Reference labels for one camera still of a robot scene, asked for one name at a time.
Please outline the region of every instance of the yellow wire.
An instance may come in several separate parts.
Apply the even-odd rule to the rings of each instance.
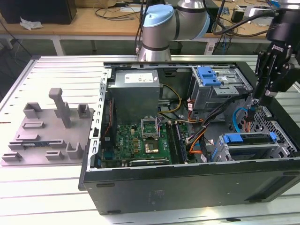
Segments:
[[[162,117],[164,117],[166,120],[169,120],[164,115],[162,115],[160,113],[158,113],[158,114],[161,115]],[[188,120],[178,120],[178,119],[173,119],[173,121],[181,121],[181,122],[185,122],[185,123],[196,123],[196,122],[192,122],[192,121],[188,121]]]
[[[193,142],[193,144],[192,144],[192,146],[191,146],[191,148],[190,148],[190,150],[189,150],[190,153],[193,153],[193,148],[194,148],[196,142],[200,139],[200,137],[201,137],[205,132],[206,132],[206,130],[202,131],[202,133],[199,134],[199,136],[196,138],[196,140],[194,140],[194,142]]]
[[[159,113],[172,113],[174,111],[177,111],[181,106],[181,98],[180,98],[179,94],[173,88],[171,88],[169,85],[167,85],[167,84],[163,84],[163,85],[168,87],[169,89],[171,89],[177,95],[177,97],[179,99],[179,104],[175,109],[171,109],[171,110],[168,110],[168,111],[160,111]]]

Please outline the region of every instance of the robotic arm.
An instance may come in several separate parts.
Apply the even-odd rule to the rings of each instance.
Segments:
[[[266,51],[259,53],[255,70],[258,79],[252,96],[258,99],[259,105],[268,105],[279,91],[287,91],[300,77],[300,67],[291,61],[293,51],[300,49],[300,0],[278,0],[277,6],[273,9],[275,15],[266,35],[271,44]],[[170,61],[169,42],[202,37],[210,23],[207,12],[203,0],[180,0],[177,10],[167,5],[149,7],[138,60]],[[222,31],[214,34],[229,32],[237,26],[223,26]]]
[[[150,6],[142,30],[139,61],[171,61],[169,42],[202,37],[210,24],[202,0],[180,0],[177,9],[169,5]]]
[[[300,78],[300,67],[291,61],[300,48],[300,0],[283,0],[272,20],[266,38],[268,49],[259,52],[255,75],[258,76],[253,98],[268,105],[279,91],[286,92]]]

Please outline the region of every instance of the light blue robot arm cap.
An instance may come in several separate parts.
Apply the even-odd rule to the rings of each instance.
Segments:
[[[210,26],[210,16],[206,13],[206,21],[202,28],[202,31],[195,38],[193,38],[193,40],[203,37],[203,35],[206,34],[209,26]]]
[[[168,21],[174,14],[174,9],[170,5],[150,6],[144,21],[144,27],[156,27]]]

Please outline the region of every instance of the motherboard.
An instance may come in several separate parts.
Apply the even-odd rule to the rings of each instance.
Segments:
[[[120,166],[129,166],[129,162],[143,165],[143,160],[184,163],[187,161],[184,141],[188,134],[185,123],[150,119],[140,124],[121,124],[117,127],[116,147],[113,151],[105,151],[102,160],[122,162]]]

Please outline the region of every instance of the blue cable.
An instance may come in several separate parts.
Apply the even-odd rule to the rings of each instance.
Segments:
[[[240,129],[239,129],[238,123],[236,121],[236,114],[238,113],[239,110],[244,110],[244,111],[248,112],[248,109],[240,107],[240,108],[237,108],[237,110],[235,110],[232,115],[233,125],[234,125],[234,128],[236,129],[236,132],[238,132],[238,133],[240,133]]]
[[[224,37],[223,42],[224,42],[224,46],[223,46],[222,54],[224,55],[224,53],[225,53],[225,46],[226,46],[226,35],[225,35],[225,37]]]

